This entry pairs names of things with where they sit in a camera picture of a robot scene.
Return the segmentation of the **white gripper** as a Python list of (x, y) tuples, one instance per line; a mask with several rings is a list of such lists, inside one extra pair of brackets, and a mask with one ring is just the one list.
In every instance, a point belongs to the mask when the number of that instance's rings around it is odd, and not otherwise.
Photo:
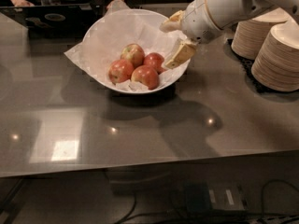
[(196, 42), (207, 44), (221, 35), (220, 18), (217, 15), (221, 6), (222, 0), (194, 0), (185, 11), (177, 11), (160, 25), (162, 32), (181, 29), (189, 38), (177, 39), (165, 58), (166, 69), (174, 69), (186, 63), (196, 52)]

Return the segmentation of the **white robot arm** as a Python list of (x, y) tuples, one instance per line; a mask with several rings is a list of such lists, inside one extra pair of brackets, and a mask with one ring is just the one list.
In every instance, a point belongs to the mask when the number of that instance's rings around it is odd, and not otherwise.
[(193, 0), (160, 26), (165, 33), (181, 31), (186, 35), (165, 58), (164, 67), (174, 69), (182, 65), (194, 55), (199, 44), (209, 43), (240, 21), (258, 17), (278, 7), (299, 21), (299, 0)]

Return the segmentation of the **person's left hand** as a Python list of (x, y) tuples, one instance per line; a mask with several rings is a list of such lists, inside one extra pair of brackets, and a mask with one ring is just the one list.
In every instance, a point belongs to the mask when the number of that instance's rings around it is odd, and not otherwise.
[(107, 5), (107, 9), (110, 8), (119, 8), (124, 4), (122, 0), (113, 0)]

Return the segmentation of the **person's right hand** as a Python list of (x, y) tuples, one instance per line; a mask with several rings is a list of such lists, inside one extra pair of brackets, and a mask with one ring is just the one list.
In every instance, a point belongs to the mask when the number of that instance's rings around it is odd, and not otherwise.
[(32, 7), (33, 4), (27, 0), (13, 0), (15, 7)]

